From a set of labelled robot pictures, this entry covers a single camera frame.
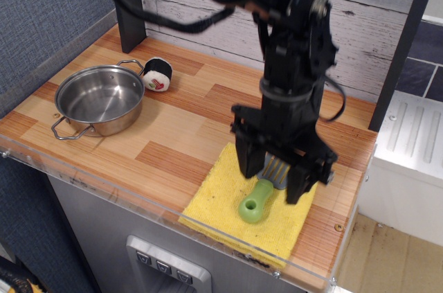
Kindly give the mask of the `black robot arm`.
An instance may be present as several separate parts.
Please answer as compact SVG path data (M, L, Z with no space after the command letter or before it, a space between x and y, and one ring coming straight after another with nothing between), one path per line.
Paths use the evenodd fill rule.
M336 154L316 133L327 70L336 47L329 0L213 0L253 14L264 56L260 108L232 108L237 158L250 178L272 154L289 164L287 202L332 177Z

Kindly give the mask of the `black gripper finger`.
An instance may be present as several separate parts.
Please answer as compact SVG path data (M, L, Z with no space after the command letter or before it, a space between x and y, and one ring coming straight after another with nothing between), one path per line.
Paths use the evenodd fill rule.
M235 148L240 172L246 179L252 178L263 169L266 151L259 143L237 134Z
M315 165L301 163L292 166L287 175L286 202L297 204L298 200L308 193L317 181L318 174Z

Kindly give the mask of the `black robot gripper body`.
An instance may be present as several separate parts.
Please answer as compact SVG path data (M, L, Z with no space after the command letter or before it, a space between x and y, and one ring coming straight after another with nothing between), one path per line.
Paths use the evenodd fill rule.
M261 108L234 105L231 131L235 137L259 143L290 166L315 165L318 181L328 184L337 155L316 132L321 100L322 96L314 96L280 102L263 96Z

